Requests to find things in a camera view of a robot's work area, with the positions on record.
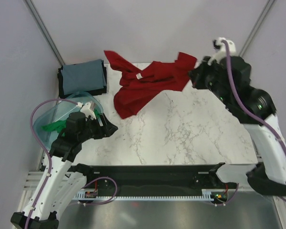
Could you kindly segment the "red t shirt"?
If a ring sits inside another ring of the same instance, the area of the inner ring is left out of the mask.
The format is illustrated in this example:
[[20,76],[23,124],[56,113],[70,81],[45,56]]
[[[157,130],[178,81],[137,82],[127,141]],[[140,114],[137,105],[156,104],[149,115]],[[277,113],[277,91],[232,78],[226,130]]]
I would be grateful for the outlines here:
[[105,51],[104,54],[110,67],[122,73],[121,88],[113,99],[121,119],[138,114],[162,91],[181,92],[190,80],[188,72],[197,62],[196,57],[179,52],[174,62],[153,61],[141,70],[114,51]]

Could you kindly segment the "clear teal plastic bin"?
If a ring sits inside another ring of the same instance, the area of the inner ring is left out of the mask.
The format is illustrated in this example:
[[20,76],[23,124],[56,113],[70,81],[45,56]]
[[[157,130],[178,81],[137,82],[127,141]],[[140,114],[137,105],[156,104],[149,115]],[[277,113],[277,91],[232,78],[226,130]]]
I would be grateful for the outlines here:
[[[76,103],[87,103],[94,102],[96,103],[96,108],[94,110],[96,117],[99,117],[99,113],[103,112],[102,105],[93,97],[93,96],[85,96],[83,94],[72,94],[71,97],[67,97],[67,100],[74,101]],[[42,126],[59,121],[66,120],[70,113],[80,111],[80,108],[75,104],[69,102],[59,102],[57,105],[52,107],[50,110],[46,111],[40,117],[36,119],[33,123],[33,129],[35,131],[36,136],[42,142],[42,144],[49,151],[52,145],[52,142],[57,138],[58,133],[54,132],[45,132],[41,129]]]

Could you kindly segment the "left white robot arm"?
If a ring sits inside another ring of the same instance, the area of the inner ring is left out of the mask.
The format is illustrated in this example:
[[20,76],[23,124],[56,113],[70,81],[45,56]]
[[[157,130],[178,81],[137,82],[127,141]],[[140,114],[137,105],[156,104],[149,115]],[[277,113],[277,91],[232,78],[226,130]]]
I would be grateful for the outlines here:
[[93,119],[82,112],[69,114],[66,127],[52,143],[48,165],[26,207],[13,213],[10,221],[17,229],[56,229],[59,219],[74,196],[84,187],[94,185],[91,167],[78,164],[67,183],[62,180],[71,168],[82,144],[90,139],[112,136],[118,127],[110,123],[105,114]]

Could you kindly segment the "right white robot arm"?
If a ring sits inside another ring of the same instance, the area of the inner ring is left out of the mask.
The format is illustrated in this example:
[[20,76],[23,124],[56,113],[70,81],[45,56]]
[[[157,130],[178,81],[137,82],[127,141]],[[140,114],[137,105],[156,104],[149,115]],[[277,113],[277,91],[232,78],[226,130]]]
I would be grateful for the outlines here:
[[264,196],[286,197],[286,147],[278,126],[276,108],[271,96],[250,85],[251,65],[239,56],[208,64],[209,56],[189,72],[193,86],[210,90],[249,133],[257,164],[219,163],[209,175],[211,186],[224,183],[249,185]]

